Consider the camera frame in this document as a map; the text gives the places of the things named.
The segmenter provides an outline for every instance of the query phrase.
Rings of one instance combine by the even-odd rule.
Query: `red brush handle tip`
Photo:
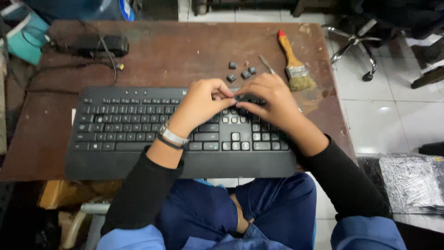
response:
[[[280,30],[277,32],[277,37],[279,38],[279,37],[281,37],[281,36],[285,36],[285,33],[280,29]]]

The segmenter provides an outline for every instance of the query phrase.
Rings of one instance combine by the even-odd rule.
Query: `person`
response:
[[[253,94],[266,104],[237,103],[234,96],[242,94]],[[298,162],[337,211],[333,249],[406,249],[383,196],[335,142],[298,111],[278,75],[262,74],[236,93],[220,79],[194,82],[168,129],[187,138],[233,105],[257,114],[291,139]],[[313,249],[316,186],[309,175],[256,178],[229,195],[220,186],[177,180],[182,153],[159,139],[145,148],[111,203],[97,249]]]

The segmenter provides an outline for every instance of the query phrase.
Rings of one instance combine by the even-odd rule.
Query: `black sleeve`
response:
[[[114,196],[102,235],[116,228],[139,229],[153,223],[174,181],[182,173],[182,160],[177,169],[164,168],[148,159],[147,148]]]
[[[302,167],[310,171],[321,185],[338,214],[336,220],[348,216],[390,217],[389,204],[376,186],[358,166],[330,140],[319,154],[303,157],[298,153]]]

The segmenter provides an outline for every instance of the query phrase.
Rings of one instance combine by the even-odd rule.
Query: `brush bristles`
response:
[[[290,91],[299,91],[306,88],[311,88],[316,85],[310,75],[305,75],[303,77],[293,77],[288,82]]]

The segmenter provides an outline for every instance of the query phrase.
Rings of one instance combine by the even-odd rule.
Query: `blue pants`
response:
[[[316,186],[305,173],[255,179],[236,187],[245,219],[270,240],[292,249],[312,249]],[[234,202],[222,187],[178,180],[156,222],[167,249],[181,249],[189,236],[220,241],[238,225]]]

